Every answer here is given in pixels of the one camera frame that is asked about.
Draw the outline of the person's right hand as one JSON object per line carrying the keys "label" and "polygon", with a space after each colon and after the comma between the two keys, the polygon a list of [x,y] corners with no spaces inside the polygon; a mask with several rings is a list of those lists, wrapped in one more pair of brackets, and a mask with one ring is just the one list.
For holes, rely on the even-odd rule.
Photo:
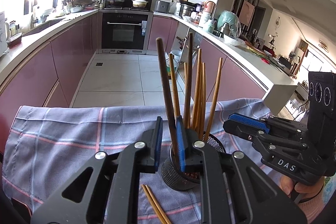
{"label": "person's right hand", "polygon": [[296,183],[291,178],[282,175],[280,179],[280,189],[288,196],[291,197],[293,190],[299,194],[303,194],[302,200],[314,198],[323,189],[325,178],[320,177],[319,180],[312,186],[304,185],[300,182]]}

